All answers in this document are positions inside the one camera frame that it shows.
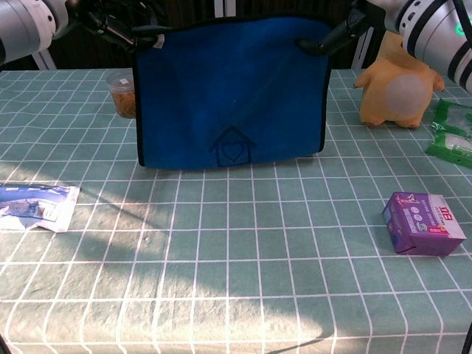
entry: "background wall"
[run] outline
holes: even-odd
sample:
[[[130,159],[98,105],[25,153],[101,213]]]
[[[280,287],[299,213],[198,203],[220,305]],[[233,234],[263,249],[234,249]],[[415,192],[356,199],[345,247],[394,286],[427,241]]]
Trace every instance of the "background wall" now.
[[[180,27],[214,17],[213,0],[157,0],[165,9],[168,25]],[[236,0],[238,16],[277,13],[320,15],[340,24],[349,12],[348,0]],[[376,31],[372,48],[364,62],[373,62],[382,32]],[[343,48],[333,58],[337,69],[350,68],[356,42]],[[49,52],[58,69],[88,69],[131,66],[131,56],[110,43],[78,27],[53,42]],[[8,63],[4,69],[37,69],[32,57]]]

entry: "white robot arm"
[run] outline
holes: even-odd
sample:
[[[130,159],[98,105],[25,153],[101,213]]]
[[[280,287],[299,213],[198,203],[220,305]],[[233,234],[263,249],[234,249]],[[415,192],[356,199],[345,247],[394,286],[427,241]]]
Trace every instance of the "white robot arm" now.
[[[130,28],[105,13],[105,0],[0,0],[0,64],[47,48],[81,23],[106,40],[133,51],[155,44],[168,30],[148,12],[146,25]],[[151,8],[153,0],[136,3]],[[348,19],[321,43],[301,40],[311,54],[333,54],[369,26],[403,36],[403,48],[472,92],[472,1],[355,0]]]

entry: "table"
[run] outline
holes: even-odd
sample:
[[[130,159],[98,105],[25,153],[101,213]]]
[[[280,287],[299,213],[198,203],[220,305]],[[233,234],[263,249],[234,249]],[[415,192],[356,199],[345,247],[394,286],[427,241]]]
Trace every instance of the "table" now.
[[[334,71],[318,156],[188,173],[137,164],[108,73],[0,73],[0,182],[81,187],[68,233],[0,235],[14,353],[460,351],[472,170],[423,152],[438,96],[417,130],[366,128],[355,72]],[[396,255],[381,217],[396,190],[443,194],[468,240]]]

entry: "stuffed animal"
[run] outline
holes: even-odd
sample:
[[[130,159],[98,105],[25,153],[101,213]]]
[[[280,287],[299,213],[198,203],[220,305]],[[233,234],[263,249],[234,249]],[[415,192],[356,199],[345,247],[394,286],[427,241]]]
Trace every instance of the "stuffed animal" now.
[[[380,125],[391,121],[416,128],[431,102],[433,90],[442,91],[441,76],[403,48],[402,38],[386,32],[375,62],[357,78],[362,87],[361,121]]]

